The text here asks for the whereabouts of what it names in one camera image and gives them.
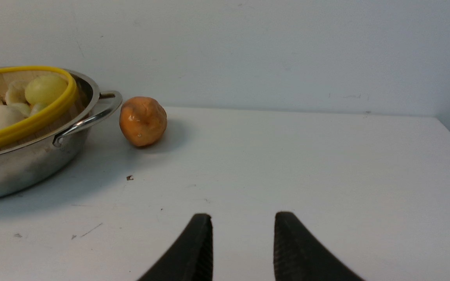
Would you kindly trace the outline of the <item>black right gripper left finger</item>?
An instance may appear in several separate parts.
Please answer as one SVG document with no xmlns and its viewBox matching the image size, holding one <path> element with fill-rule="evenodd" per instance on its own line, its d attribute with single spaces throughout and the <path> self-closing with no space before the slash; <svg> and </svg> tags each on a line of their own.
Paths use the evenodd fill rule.
<svg viewBox="0 0 450 281">
<path fill-rule="evenodd" d="M 211 281 L 214 276 L 213 225 L 205 213 L 193 215 L 180 236 L 139 278 L 140 281 Z"/>
</svg>

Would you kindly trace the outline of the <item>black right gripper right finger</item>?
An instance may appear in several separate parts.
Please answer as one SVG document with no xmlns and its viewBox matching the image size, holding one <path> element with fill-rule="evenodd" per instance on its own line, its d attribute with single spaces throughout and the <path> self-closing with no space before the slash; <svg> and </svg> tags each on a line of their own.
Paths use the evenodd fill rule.
<svg viewBox="0 0 450 281">
<path fill-rule="evenodd" d="M 276 281 L 362 281 L 292 212 L 275 215 L 273 267 Z"/>
</svg>

